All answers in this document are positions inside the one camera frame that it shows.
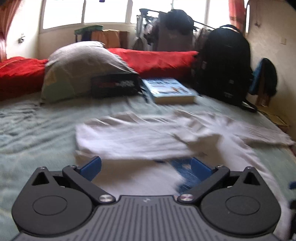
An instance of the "bed sheet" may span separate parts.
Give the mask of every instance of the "bed sheet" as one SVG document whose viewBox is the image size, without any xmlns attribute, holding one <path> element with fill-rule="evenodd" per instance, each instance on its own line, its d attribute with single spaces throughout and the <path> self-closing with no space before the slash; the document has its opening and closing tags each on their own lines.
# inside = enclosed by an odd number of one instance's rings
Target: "bed sheet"
<svg viewBox="0 0 296 241">
<path fill-rule="evenodd" d="M 75 126 L 90 118 L 133 111 L 142 115 L 162 115 L 174 109 L 209 111 L 238 121 L 276 129 L 267 118 L 218 100 L 198 96 L 196 104 L 155 105 L 141 96 L 96 100 L 78 98 L 40 105 L 40 93 L 0 102 L 0 240 L 11 240 L 18 232 L 11 207 L 37 167 L 61 170 L 79 164 L 75 158 Z M 295 180 L 295 157 L 288 148 L 256 144 L 252 146 L 261 162 L 271 171 L 284 196 L 291 200 L 295 191 L 288 183 Z"/>
</svg>

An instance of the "red blanket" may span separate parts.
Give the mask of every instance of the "red blanket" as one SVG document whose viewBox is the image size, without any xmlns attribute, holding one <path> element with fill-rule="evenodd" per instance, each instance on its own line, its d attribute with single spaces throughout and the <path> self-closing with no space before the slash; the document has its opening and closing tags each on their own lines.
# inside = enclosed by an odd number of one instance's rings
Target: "red blanket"
<svg viewBox="0 0 296 241">
<path fill-rule="evenodd" d="M 13 57 L 0 63 L 0 100 L 38 92 L 47 59 Z"/>
<path fill-rule="evenodd" d="M 142 78 L 172 77 L 181 79 L 190 76 L 193 56 L 197 55 L 196 51 L 152 52 L 121 48 L 108 50 L 119 55 Z"/>
</svg>

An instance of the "red curtain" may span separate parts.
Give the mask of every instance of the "red curtain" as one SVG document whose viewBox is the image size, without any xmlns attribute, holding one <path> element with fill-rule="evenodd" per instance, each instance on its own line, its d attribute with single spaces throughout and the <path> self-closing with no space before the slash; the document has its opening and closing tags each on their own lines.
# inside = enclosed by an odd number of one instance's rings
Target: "red curtain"
<svg viewBox="0 0 296 241">
<path fill-rule="evenodd" d="M 6 38 L 13 17 L 20 6 L 22 0 L 6 0 L 6 2 L 0 6 L 0 61 L 6 60 Z"/>
<path fill-rule="evenodd" d="M 229 0 L 230 23 L 236 26 L 241 32 L 244 31 L 245 16 L 244 0 Z"/>
</svg>

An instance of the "beige wall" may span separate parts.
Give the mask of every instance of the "beige wall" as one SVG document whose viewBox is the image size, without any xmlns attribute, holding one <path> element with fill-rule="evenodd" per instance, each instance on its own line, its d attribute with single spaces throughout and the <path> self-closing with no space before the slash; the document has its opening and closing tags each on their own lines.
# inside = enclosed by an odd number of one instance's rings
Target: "beige wall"
<svg viewBox="0 0 296 241">
<path fill-rule="evenodd" d="M 260 27 L 254 25 L 256 18 Z M 286 45 L 280 43 L 282 37 L 287 39 Z M 296 140 L 296 11 L 284 1 L 251 0 L 247 38 L 252 68 L 261 58 L 270 59 L 276 67 L 277 94 L 270 106 L 288 117 L 292 125 L 289 134 Z"/>
<path fill-rule="evenodd" d="M 133 44 L 133 40 L 136 37 L 135 25 L 125 23 L 99 23 L 104 26 L 104 29 L 116 29 L 120 31 L 128 31 L 129 34 L 129 46 Z M 72 44 L 75 42 L 74 30 L 84 27 L 81 24 L 75 27 L 61 27 L 60 29 L 41 33 L 39 35 L 39 58 L 48 58 L 55 50 Z"/>
<path fill-rule="evenodd" d="M 39 18 L 42 0 L 23 0 L 7 36 L 7 58 L 22 56 L 38 58 Z M 18 43 L 21 34 L 25 41 Z"/>
</svg>

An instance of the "light switch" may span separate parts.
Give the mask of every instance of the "light switch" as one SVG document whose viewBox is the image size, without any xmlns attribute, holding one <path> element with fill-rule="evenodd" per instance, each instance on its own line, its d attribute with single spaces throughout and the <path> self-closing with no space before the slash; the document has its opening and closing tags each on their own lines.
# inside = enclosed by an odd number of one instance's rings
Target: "light switch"
<svg viewBox="0 0 296 241">
<path fill-rule="evenodd" d="M 284 37 L 281 37 L 280 43 L 286 45 L 287 44 L 287 39 Z"/>
</svg>

